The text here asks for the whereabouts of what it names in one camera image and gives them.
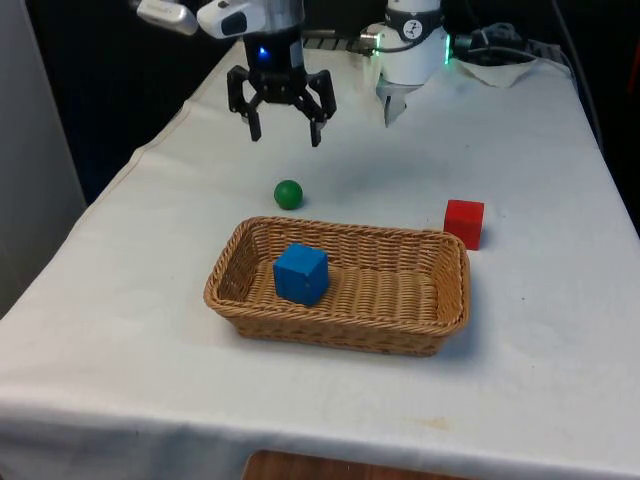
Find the stain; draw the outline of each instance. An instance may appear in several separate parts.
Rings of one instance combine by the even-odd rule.
[[[416,418],[413,419],[413,421],[418,425],[422,425],[423,427],[434,428],[436,430],[442,430],[445,432],[451,429],[451,425],[444,417]]]

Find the blue led light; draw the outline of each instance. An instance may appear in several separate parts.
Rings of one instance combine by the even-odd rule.
[[[269,51],[264,47],[260,47],[260,49],[258,50],[258,58],[260,60],[268,60],[269,56]]]

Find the blue cube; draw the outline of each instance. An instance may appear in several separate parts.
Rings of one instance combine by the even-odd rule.
[[[280,298],[308,307],[329,288],[329,258],[322,250],[294,243],[273,264]]]

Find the green ball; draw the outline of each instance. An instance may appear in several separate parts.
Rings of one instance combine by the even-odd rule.
[[[295,210],[302,205],[302,187],[293,180],[284,180],[276,186],[273,198],[283,210]]]

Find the wooden floor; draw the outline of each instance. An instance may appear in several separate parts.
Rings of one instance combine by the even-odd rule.
[[[433,473],[342,462],[279,452],[258,452],[247,462],[243,480],[465,480]]]

